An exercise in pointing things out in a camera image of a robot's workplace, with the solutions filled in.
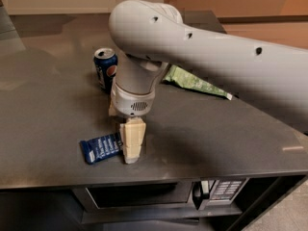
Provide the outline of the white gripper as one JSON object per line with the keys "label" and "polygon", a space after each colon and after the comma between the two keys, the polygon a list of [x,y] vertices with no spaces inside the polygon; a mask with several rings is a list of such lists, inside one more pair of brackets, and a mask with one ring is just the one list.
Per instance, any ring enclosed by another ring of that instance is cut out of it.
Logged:
{"label": "white gripper", "polygon": [[[108,114],[124,117],[145,116],[150,112],[154,98],[154,91],[148,94],[134,94],[113,83]],[[140,117],[128,118],[125,123],[120,124],[119,131],[126,164],[133,164],[140,157],[145,129],[146,124]]]}

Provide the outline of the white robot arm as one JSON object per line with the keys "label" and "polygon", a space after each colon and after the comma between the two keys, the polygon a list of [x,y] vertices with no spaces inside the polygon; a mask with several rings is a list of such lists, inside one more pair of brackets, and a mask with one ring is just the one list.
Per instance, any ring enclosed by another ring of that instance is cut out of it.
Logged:
{"label": "white robot arm", "polygon": [[148,114],[159,73],[175,64],[301,133],[308,130],[308,50],[197,29],[173,6],[142,0],[115,6],[109,30],[121,50],[111,90],[117,115]]}

